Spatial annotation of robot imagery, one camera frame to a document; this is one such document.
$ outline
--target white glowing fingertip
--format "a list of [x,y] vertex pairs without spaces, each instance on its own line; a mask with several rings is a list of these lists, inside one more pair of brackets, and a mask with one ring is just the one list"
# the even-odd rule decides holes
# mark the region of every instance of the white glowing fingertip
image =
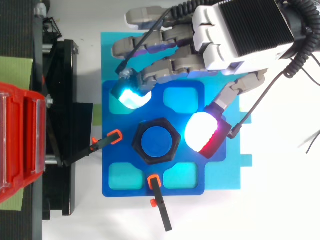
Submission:
[[200,152],[217,129],[218,121],[212,115],[206,112],[197,112],[192,115],[185,127],[185,142],[191,149]]
[[119,97],[119,101],[128,109],[138,109],[146,105],[147,102],[150,101],[151,97],[151,91],[148,92],[145,96],[139,96],[138,94],[132,92],[130,89],[126,89]]

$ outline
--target black cable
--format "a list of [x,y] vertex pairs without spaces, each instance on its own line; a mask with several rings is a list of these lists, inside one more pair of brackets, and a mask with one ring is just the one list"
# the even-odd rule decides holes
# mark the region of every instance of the black cable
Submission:
[[193,14],[199,6],[213,6],[224,0],[190,0],[171,8],[173,19],[178,20]]
[[150,30],[143,36],[141,41],[135,46],[132,52],[123,60],[120,65],[117,67],[115,72],[119,75],[125,68],[127,67],[127,64],[129,60],[135,55],[135,53],[138,51],[138,49],[144,44],[144,42],[147,40],[148,37],[153,33],[153,31],[158,27],[158,25],[165,19],[165,17],[170,13],[171,8],[168,8],[162,16],[156,21],[156,23],[150,28]]
[[315,55],[311,54],[311,57],[315,60],[316,64],[320,67],[320,62],[319,60],[315,57]]
[[254,110],[258,107],[258,105],[261,103],[261,101],[264,99],[264,97],[267,95],[269,90],[272,88],[272,86],[276,83],[276,81],[284,74],[284,72],[280,72],[278,76],[275,77],[275,79],[270,83],[270,85],[266,88],[266,90],[262,93],[260,98],[256,101],[256,103],[253,105],[253,107],[250,109],[250,111],[244,116],[244,118],[239,122],[235,127],[231,130],[228,137],[230,139],[234,139],[237,134],[240,132],[240,129],[242,128],[242,125],[247,121],[247,119],[250,117],[250,115],[254,112]]
[[320,87],[320,83],[318,83],[316,80],[314,80],[314,78],[312,76],[310,76],[310,74],[304,68],[302,68],[302,71],[304,71],[304,73],[311,79],[312,82],[314,82],[315,84],[317,84]]
[[287,0],[299,14],[305,23],[311,28],[312,34],[306,37],[301,50],[294,60],[283,71],[288,79],[292,79],[304,66],[309,57],[320,44],[320,15],[314,0]]
[[319,136],[320,136],[320,131],[319,131],[318,134],[315,136],[315,138],[312,140],[312,142],[311,142],[311,144],[310,144],[310,146],[309,146],[309,148],[308,148],[308,150],[306,151],[305,154],[308,154],[308,153],[309,153],[312,145],[315,143],[315,141],[317,140],[317,138],[318,138]]

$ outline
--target red plastic bin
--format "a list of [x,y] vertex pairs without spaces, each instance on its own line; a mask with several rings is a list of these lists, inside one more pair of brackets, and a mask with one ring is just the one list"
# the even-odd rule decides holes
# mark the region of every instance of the red plastic bin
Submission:
[[41,176],[45,151],[45,97],[0,83],[0,203]]

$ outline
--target black clamp bar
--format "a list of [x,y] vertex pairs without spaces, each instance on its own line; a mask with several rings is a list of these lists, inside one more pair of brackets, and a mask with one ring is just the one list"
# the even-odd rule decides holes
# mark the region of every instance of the black clamp bar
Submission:
[[109,136],[107,136],[107,137],[99,140],[98,142],[93,143],[91,146],[79,151],[78,153],[76,153],[75,155],[70,157],[69,159],[64,160],[63,164],[67,167],[71,166],[72,164],[79,161],[80,159],[83,159],[84,157],[87,157],[90,154],[92,154],[100,149],[103,149],[104,147],[106,147],[109,144],[113,144],[113,143],[121,141],[121,140],[122,140],[122,134],[120,131],[112,132],[112,134],[110,134]]
[[161,218],[163,221],[163,225],[164,225],[164,229],[166,232],[169,232],[172,230],[172,226],[171,226],[171,222],[169,219],[169,215],[167,212],[167,208],[166,208],[166,204],[164,201],[164,197],[161,193],[161,189],[160,189],[160,185],[159,185],[159,179],[157,177],[153,177],[150,179],[150,188],[153,190],[154,196],[155,196],[155,201],[156,201],[156,205],[153,205],[153,200],[151,200],[151,205],[153,207],[158,206],[160,214],[161,214]]

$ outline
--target coiled cable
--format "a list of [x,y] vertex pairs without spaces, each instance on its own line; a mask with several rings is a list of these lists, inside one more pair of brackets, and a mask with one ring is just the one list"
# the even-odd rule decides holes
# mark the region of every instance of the coiled cable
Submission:
[[320,15],[313,0],[288,0],[287,2],[301,14],[306,25],[312,30],[312,33],[306,37],[301,50],[283,71],[287,78],[292,79],[320,44]]
[[171,14],[175,20],[178,20],[193,14],[199,6],[213,6],[223,1],[224,0],[190,0],[179,4],[178,6],[173,6],[171,8]]

